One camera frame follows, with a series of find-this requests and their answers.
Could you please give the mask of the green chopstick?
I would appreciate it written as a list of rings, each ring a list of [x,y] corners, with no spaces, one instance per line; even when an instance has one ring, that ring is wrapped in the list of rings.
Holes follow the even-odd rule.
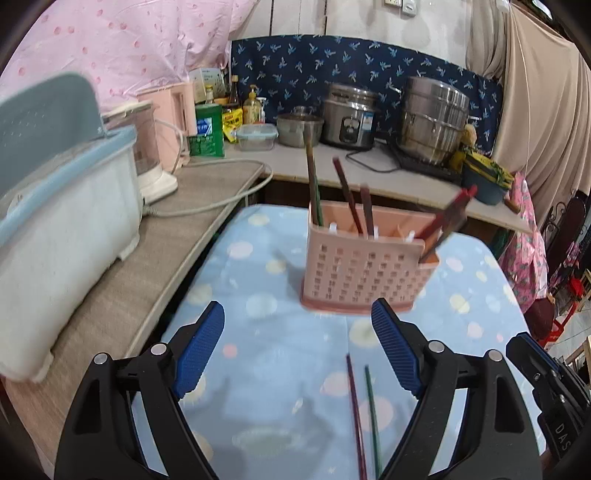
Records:
[[[368,393],[368,404],[369,404],[369,415],[370,415],[370,433],[372,433],[372,448],[373,448],[373,459],[375,467],[375,479],[379,480],[382,474],[382,460],[380,452],[380,438],[378,428],[378,418],[376,411],[375,396],[372,383],[372,375],[370,375],[369,365],[365,365],[365,379]]]
[[[322,216],[320,188],[318,188],[318,181],[315,181],[315,214],[317,215],[317,225],[324,226],[324,216]]]

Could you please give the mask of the dark red chopstick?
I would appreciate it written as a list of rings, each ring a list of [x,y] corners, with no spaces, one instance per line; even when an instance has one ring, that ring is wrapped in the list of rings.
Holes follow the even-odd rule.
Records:
[[[363,203],[363,216],[366,220],[366,228],[369,237],[375,236],[375,223],[373,215],[372,199],[370,199],[370,189],[367,184],[360,187],[360,194]]]
[[[353,375],[353,363],[351,355],[349,354],[346,354],[346,368],[348,369],[349,392],[351,393],[352,400],[353,427],[355,428],[356,435],[356,457],[358,458],[359,479],[367,480],[368,472],[365,448],[363,447],[363,430],[361,425],[358,396],[356,395],[355,375]]]

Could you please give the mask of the brown chopstick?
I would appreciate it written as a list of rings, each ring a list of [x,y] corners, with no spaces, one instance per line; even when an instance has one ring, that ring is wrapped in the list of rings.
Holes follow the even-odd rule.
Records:
[[[305,155],[307,155],[308,165],[308,186],[310,187],[311,199],[311,220],[315,226],[320,225],[320,218],[318,217],[318,198],[317,198],[317,179],[315,179],[315,161],[314,150],[311,145],[311,129],[304,127],[304,147]]]
[[[356,201],[355,201],[355,198],[353,197],[353,193],[352,193],[351,189],[349,189],[349,183],[348,183],[348,180],[346,179],[345,171],[342,169],[342,163],[341,163],[341,160],[339,159],[338,156],[335,156],[334,158],[332,158],[332,165],[334,165],[335,172],[337,173],[337,175],[339,177],[339,183],[341,184],[341,187],[342,187],[342,193],[344,194],[344,196],[346,198],[346,202],[348,202],[349,212],[351,212],[351,215],[353,218],[353,223],[355,223],[355,226],[356,226],[356,231],[359,233],[360,236],[363,236],[363,227],[362,227],[362,223],[360,221],[358,211],[356,210]]]
[[[445,227],[442,228],[442,232],[439,234],[437,240],[423,253],[420,257],[419,262],[425,263],[428,261],[436,251],[444,245],[451,236],[461,230],[466,224],[468,217],[465,214],[459,215],[456,219],[451,220]]]

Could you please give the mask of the pink floral apron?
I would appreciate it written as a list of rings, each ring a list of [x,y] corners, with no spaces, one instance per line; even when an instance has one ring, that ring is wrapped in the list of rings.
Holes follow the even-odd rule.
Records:
[[[546,248],[536,221],[536,214],[525,176],[515,175],[509,199],[520,207],[519,217],[530,233],[517,232],[501,255],[499,265],[513,291],[513,302],[525,313],[536,300],[548,293]]]

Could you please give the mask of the red chopstick in holder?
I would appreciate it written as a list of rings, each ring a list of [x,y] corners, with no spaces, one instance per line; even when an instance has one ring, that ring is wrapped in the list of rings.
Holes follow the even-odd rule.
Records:
[[[476,185],[468,189],[462,188],[460,193],[415,238],[427,241],[432,235],[448,226],[453,219],[465,212],[467,205],[476,196],[477,192],[478,187]]]

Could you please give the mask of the blue planet pattern tablecloth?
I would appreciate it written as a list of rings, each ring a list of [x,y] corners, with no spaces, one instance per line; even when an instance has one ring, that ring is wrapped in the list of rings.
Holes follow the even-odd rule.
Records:
[[[181,294],[160,337],[168,342],[211,300],[224,307],[224,331],[211,360],[197,388],[179,402],[219,479],[360,479],[346,354],[355,369],[369,479],[375,462],[365,367],[384,467],[415,409],[370,317],[301,305],[307,217],[297,208],[242,209]],[[439,267],[400,318],[457,353],[505,353],[510,338],[528,328],[489,249],[456,234],[439,254]]]

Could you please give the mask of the black induction cooker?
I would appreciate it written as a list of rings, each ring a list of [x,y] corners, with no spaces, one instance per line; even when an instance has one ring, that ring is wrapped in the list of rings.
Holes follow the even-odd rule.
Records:
[[[396,142],[390,142],[389,148],[394,160],[396,160],[400,167],[405,171],[425,175],[455,185],[460,185],[462,183],[462,176],[459,173],[454,172],[445,166],[430,164],[412,157],[401,150]]]

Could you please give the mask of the pink perforated utensil holder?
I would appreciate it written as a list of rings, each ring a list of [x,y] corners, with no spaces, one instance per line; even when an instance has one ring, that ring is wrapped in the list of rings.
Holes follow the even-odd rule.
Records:
[[[373,302],[385,298],[394,311],[412,308],[440,264],[435,252],[425,253],[437,237],[419,234],[436,216],[375,207],[377,236],[360,234],[349,205],[322,201],[325,224],[308,224],[308,250],[301,304],[346,315],[366,315]]]

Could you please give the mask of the brown chopstick in holder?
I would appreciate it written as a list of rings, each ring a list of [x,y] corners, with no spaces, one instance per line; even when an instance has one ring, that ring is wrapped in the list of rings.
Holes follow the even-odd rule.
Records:
[[[341,163],[341,160],[339,159],[338,156],[335,156],[334,158],[332,158],[332,165],[334,165],[335,172],[337,173],[337,175],[339,177],[339,183],[341,184],[341,187],[342,187],[342,193],[344,194],[344,196],[346,198],[346,202],[348,202],[349,212],[351,212],[351,215],[353,218],[353,223],[355,223],[355,226],[356,226],[356,231],[359,233],[360,236],[363,236],[363,227],[362,227],[362,223],[360,221],[358,211],[356,210],[356,201],[355,201],[355,198],[353,197],[353,193],[352,193],[351,189],[349,189],[349,183],[348,183],[348,180],[346,179],[345,171],[342,169],[342,163]]]

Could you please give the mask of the beige curtain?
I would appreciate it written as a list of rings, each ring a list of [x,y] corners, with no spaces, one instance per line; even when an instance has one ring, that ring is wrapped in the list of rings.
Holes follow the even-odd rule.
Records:
[[[575,44],[520,4],[476,1],[466,63],[503,85],[493,159],[525,175],[537,219],[588,193],[590,69]]]

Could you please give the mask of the white blue dish rack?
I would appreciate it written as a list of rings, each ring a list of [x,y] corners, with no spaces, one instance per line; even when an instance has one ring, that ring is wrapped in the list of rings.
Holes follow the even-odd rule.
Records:
[[[1,374],[42,381],[71,315],[139,241],[131,126],[107,129],[66,73],[1,105]]]

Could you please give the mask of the green chopstick in holder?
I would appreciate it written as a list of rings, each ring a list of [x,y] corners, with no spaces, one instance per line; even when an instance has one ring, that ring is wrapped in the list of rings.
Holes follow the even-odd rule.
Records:
[[[320,188],[318,188],[318,181],[315,181],[315,214],[317,215],[317,225],[324,226],[324,216],[322,216]]]

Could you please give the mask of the white blender base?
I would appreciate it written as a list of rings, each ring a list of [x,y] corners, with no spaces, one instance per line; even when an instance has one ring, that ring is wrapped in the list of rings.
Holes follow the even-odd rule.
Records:
[[[174,193],[178,187],[176,178],[163,169],[159,158],[154,110],[153,102],[147,100],[123,104],[102,114],[109,130],[130,125],[136,129],[134,162],[140,194],[146,205]]]

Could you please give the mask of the large steel steamer pot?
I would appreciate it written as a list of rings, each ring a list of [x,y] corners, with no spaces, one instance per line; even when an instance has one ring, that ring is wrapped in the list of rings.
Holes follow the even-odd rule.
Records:
[[[457,88],[428,77],[409,77],[403,89],[398,146],[410,156],[439,165],[458,148],[470,99]]]

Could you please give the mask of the green detergent bottle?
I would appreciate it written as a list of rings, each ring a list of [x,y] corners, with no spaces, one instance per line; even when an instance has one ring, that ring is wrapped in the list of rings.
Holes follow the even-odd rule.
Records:
[[[213,86],[205,86],[204,103],[196,104],[195,122],[197,122],[197,134],[188,136],[190,155],[195,157],[222,158],[223,132],[221,105],[214,102]]]

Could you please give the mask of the steel rice cooker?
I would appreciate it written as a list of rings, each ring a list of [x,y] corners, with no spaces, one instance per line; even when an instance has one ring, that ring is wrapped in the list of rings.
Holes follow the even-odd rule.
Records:
[[[322,143],[335,147],[367,151],[374,147],[378,95],[370,90],[331,83],[324,103]]]

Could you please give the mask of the clear food container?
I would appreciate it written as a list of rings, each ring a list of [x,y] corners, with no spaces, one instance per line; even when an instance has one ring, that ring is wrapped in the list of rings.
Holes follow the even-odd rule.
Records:
[[[238,128],[236,138],[242,151],[270,151],[279,138],[279,132],[273,124],[246,124]]]

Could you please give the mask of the small steel pot with lid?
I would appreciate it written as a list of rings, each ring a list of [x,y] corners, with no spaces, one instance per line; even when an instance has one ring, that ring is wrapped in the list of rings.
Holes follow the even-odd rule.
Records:
[[[283,113],[276,118],[279,142],[283,146],[304,148],[307,142],[315,147],[320,142],[325,120],[311,114],[308,107],[297,106],[293,112]]]

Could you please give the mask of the yellow snack packet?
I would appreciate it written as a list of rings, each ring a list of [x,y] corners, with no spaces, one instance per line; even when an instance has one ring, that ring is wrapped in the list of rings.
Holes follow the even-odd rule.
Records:
[[[238,129],[242,127],[242,108],[224,109],[222,111],[222,133],[229,143],[238,142]]]

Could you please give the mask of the pink electric kettle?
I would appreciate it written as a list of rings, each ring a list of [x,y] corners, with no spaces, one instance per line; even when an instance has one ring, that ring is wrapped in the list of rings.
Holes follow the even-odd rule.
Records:
[[[144,89],[136,98],[153,102],[158,158],[162,168],[171,173],[178,154],[178,137],[169,125],[179,129],[184,137],[197,135],[193,87],[190,83],[177,83]]]

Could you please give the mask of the yellow oil bottle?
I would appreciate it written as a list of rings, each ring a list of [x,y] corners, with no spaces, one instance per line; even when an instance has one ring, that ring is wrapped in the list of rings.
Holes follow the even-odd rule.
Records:
[[[262,103],[257,97],[257,87],[255,84],[249,86],[249,94],[242,105],[242,124],[252,125],[260,124],[262,120]]]

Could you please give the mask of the dark sauce bottle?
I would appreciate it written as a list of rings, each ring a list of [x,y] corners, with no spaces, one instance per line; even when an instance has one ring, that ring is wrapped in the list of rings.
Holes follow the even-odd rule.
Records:
[[[232,75],[231,79],[230,79],[230,91],[229,91],[229,97],[228,97],[228,107],[231,109],[238,108],[240,105],[238,84],[239,84],[238,75]]]

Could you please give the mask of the white carton box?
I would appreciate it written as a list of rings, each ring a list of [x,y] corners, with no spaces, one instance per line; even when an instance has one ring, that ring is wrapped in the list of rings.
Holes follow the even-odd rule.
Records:
[[[226,96],[224,77],[219,68],[193,69],[188,72],[188,78],[193,87],[195,103],[202,103],[206,100],[207,85],[211,86],[214,99]]]

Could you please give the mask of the pink dotted curtain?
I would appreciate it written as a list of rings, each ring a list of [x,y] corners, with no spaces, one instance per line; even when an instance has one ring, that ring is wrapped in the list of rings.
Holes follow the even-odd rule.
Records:
[[[93,85],[104,109],[144,89],[188,81],[228,63],[228,42],[252,1],[56,1],[35,21],[1,75],[1,96],[61,72]]]

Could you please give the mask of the white wall socket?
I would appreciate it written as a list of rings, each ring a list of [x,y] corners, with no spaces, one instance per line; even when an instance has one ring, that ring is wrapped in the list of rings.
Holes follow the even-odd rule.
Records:
[[[384,3],[394,8],[399,8],[403,15],[415,17],[418,14],[417,0],[384,0]]]

